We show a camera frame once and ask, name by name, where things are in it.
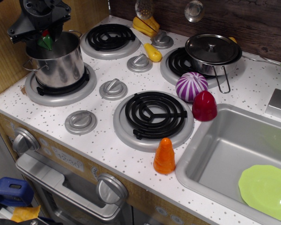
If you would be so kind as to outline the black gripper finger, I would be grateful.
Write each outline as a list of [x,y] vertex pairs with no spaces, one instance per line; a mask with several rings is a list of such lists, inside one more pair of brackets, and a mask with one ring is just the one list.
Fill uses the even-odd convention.
[[41,52],[42,48],[38,45],[38,39],[25,40],[26,53],[27,54],[38,54]]
[[64,25],[63,22],[57,21],[57,22],[53,23],[50,26],[50,28],[48,29],[49,35],[52,38],[53,42],[56,42],[59,39],[59,37],[63,31],[63,25]]

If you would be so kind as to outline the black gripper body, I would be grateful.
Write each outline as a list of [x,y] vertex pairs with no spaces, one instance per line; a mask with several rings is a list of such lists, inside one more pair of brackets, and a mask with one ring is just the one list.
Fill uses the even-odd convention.
[[61,0],[21,0],[21,14],[17,21],[7,30],[12,43],[26,39],[39,39],[45,30],[61,21],[71,19],[71,7]]

